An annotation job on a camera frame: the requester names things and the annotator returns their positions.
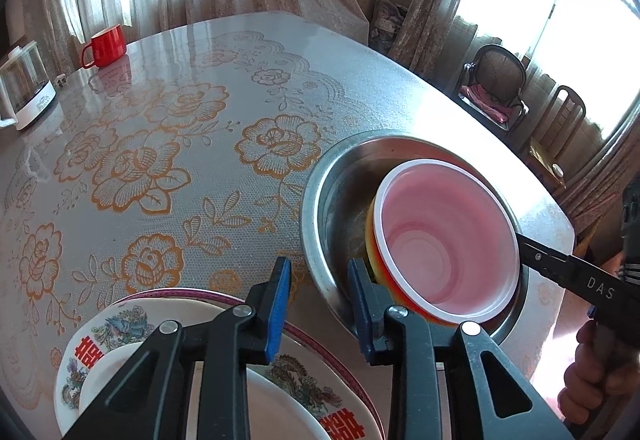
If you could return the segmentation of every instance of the chair backrest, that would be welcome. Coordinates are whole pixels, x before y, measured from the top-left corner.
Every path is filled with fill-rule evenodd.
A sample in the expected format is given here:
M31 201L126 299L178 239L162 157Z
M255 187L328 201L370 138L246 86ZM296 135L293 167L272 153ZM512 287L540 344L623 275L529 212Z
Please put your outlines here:
M520 60L496 44L484 45L476 52L473 74L475 82L505 106L515 100L527 81Z
M566 99L562 102L554 120L548 124L547 119L556 105L558 95L563 90L566 92ZM577 93L568 86L558 86L532 135L548 151L552 159L560 160L560 157L574 138L575 132L580 128L586 111L584 101ZM546 128L545 133L539 136L538 134L544 128Z

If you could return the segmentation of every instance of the mug handle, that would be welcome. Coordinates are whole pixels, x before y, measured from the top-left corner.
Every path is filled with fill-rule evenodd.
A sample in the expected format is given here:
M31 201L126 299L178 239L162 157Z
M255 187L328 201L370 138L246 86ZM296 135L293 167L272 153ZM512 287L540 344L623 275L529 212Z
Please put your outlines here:
M11 105L9 96L6 94L6 91L4 90L4 84L0 84L0 99L2 99L2 105L6 109L6 112L9 114L8 118L0 117L0 128L6 128L7 126L13 126L14 124L18 124L18 118L15 115L14 107Z
M82 53L80 54L80 64L82 65L82 68L84 68L85 70L88 70L89 68L91 68L95 64L95 60L91 61L88 64L84 64L84 53L89 48L91 48L91 43L89 43L88 45L85 45L84 48L82 48Z

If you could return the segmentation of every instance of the hand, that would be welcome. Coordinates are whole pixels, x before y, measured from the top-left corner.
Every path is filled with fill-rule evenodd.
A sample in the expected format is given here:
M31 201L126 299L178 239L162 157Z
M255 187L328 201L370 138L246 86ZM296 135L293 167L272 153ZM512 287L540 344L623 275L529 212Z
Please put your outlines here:
M603 399L596 387L604 377L604 366L593 353L595 321L586 322L578 330L575 362L564 372L565 388L558 394L558 406L569 422L583 424L591 409ZM632 362L607 375L604 389L610 395L631 395L640 384L638 364Z

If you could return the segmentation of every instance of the red mug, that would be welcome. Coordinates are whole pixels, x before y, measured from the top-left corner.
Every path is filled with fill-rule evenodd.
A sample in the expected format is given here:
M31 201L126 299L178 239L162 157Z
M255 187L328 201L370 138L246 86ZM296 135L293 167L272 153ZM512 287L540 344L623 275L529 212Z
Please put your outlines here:
M94 60L84 63L84 54L91 48L94 51ZM103 68L116 62L127 52L127 43L124 41L120 25L110 26L92 36L91 42L82 49L80 64L82 68L97 66Z

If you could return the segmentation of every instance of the pink cloth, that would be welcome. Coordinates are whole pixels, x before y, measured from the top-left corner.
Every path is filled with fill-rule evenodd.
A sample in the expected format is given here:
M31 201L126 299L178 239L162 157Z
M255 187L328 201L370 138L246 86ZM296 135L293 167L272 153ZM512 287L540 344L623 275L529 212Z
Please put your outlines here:
M489 93L482 87L482 84L472 84L471 86L461 86L460 93L468 97L483 112L489 115L492 120L504 124L513 115L514 108L501 106L489 96Z

